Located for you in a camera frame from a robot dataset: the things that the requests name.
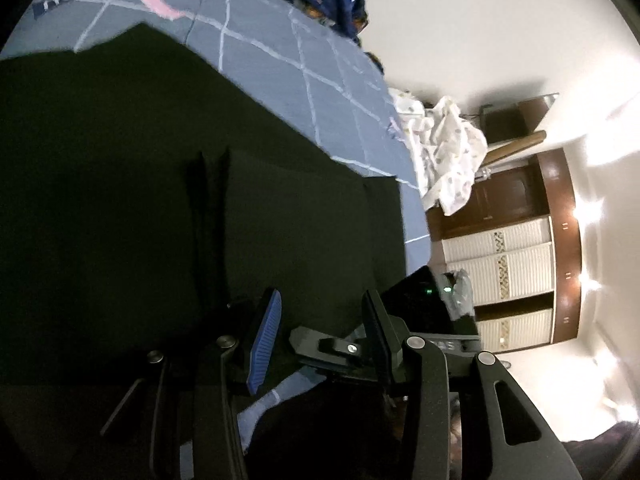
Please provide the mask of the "black pants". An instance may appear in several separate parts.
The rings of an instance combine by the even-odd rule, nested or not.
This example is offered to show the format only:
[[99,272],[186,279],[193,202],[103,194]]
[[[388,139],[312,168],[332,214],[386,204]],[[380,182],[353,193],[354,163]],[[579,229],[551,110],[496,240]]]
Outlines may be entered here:
[[334,162],[198,55],[139,25],[1,64],[1,474],[102,479],[102,422],[152,351],[283,301],[345,336],[406,272],[395,180]]

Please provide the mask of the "brown white wardrobe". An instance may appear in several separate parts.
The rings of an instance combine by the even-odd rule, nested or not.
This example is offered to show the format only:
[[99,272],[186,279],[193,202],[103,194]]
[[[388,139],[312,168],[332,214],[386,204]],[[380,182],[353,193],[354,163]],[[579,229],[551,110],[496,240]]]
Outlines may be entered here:
[[578,335],[582,243],[563,150],[542,152],[474,185],[456,214],[426,215],[438,261],[469,274],[480,340],[493,352]]

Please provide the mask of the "white dotted cloth pile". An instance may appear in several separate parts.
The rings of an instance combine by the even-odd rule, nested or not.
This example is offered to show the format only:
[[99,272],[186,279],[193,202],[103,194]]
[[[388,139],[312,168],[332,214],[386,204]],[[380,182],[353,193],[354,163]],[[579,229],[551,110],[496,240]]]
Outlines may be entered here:
[[432,107],[396,88],[390,89],[390,97],[398,116],[392,130],[409,150],[423,208],[437,206],[452,216],[468,203],[488,153],[484,133],[449,96]]

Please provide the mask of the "dark box on wardrobe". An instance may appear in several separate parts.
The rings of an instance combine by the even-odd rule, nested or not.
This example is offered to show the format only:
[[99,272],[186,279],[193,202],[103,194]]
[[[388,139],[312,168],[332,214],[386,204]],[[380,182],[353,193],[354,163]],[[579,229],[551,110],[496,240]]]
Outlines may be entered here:
[[558,96],[550,93],[517,103],[483,105],[480,130],[487,144],[510,142],[535,132]]

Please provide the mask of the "blue grid bedsheet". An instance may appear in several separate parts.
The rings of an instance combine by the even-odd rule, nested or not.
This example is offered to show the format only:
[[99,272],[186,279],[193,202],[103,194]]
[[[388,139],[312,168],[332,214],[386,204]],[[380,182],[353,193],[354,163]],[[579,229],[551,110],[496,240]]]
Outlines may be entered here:
[[[34,0],[1,51],[10,58],[80,53],[148,26],[186,47],[334,162],[364,178],[398,185],[406,272],[428,258],[428,234],[416,176],[383,75],[341,67],[312,68],[286,43],[273,47],[267,29],[241,32],[231,20],[250,0]],[[238,411],[249,479],[393,479],[400,477],[400,432],[381,386],[323,377],[302,367],[277,385],[267,376]]]

